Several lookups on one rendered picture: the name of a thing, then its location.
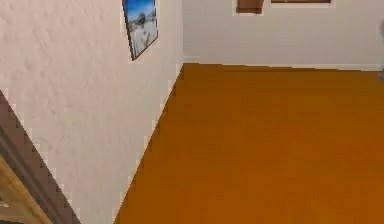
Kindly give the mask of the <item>brown room door frame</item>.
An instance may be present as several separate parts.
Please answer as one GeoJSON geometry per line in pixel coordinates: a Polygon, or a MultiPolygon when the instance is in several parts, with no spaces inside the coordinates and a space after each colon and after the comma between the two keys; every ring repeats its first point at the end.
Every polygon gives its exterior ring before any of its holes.
{"type": "Polygon", "coordinates": [[[81,224],[0,90],[0,224],[81,224]]]}

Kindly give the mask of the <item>blue framed wall picture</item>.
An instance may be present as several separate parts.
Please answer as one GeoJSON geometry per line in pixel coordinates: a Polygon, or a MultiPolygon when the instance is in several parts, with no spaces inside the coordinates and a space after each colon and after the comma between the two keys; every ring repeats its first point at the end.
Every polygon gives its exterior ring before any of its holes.
{"type": "Polygon", "coordinates": [[[131,59],[136,60],[157,39],[156,0],[122,0],[131,59]]]}

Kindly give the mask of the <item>brown wooden wall picture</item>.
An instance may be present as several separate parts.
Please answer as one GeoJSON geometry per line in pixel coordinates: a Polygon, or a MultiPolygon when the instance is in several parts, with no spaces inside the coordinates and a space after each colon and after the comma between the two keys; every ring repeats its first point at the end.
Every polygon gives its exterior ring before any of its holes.
{"type": "Polygon", "coordinates": [[[237,0],[237,13],[261,14],[264,0],[237,0]]]}

